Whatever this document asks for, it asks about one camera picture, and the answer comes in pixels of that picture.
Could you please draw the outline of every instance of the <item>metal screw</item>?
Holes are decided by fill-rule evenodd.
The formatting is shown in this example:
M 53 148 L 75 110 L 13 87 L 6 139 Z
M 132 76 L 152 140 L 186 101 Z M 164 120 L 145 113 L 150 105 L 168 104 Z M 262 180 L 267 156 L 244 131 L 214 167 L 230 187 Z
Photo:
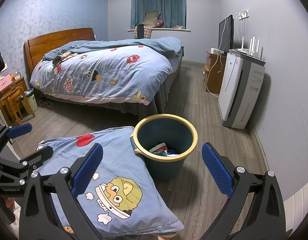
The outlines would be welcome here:
M 37 171 L 34 171 L 32 174 L 31 174 L 31 177 L 32 178 L 36 178 L 38 176 L 38 172 Z
M 273 171 L 268 171 L 267 174 L 268 174 L 270 177 L 274 177 L 274 175 L 275 175 Z
M 67 172 L 68 172 L 68 168 L 67 167 L 63 167 L 63 168 L 60 169 L 60 173 L 61 174 L 65 174 Z
M 237 172 L 239 172 L 239 173 L 244 173 L 244 172 L 245 172 L 245 169 L 244 169 L 243 167 L 241 167 L 241 166 L 238 166 L 238 167 L 236 168 L 236 170 L 237 170 Z

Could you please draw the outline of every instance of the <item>blue wallpaper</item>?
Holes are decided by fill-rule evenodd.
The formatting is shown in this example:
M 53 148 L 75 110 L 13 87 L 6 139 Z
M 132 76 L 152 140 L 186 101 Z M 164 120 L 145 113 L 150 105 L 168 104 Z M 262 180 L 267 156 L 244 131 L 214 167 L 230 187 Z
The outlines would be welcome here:
M 26 79 L 24 42 L 42 34 L 92 27 L 96 40 L 108 41 L 107 3 L 108 0 L 6 0 L 0 8 L 0 50 L 7 71 L 18 71 Z

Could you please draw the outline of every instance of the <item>television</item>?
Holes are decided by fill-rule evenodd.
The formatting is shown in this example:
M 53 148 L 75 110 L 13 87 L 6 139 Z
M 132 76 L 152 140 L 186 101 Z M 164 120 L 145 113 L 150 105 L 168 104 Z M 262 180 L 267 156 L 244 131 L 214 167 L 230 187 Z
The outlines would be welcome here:
M 224 51 L 225 53 L 228 53 L 230 49 L 233 49 L 233 37 L 234 37 L 234 20 L 233 20 L 233 15 L 230 15 L 229 17 L 226 17 L 224 20 L 222 20 L 219 24 L 218 46 L 220 50 Z

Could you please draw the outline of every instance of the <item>pink box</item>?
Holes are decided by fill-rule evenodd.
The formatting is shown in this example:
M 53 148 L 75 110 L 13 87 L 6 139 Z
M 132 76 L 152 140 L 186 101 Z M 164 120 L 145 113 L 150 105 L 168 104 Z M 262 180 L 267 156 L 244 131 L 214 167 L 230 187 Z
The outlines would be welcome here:
M 11 81 L 11 79 L 10 79 L 10 75 L 4 77 L 4 78 L 0 81 L 0 91 L 3 90 L 5 87 L 8 87 L 11 83 L 12 83 L 12 81 Z

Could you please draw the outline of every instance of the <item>window sill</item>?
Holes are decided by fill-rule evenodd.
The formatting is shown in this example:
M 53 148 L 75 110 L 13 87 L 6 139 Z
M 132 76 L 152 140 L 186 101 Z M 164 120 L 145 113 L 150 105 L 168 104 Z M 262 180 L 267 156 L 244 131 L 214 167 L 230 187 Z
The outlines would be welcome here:
M 190 32 L 188 29 L 174 29 L 174 28 L 153 28 L 152 31 L 180 31 L 180 32 Z

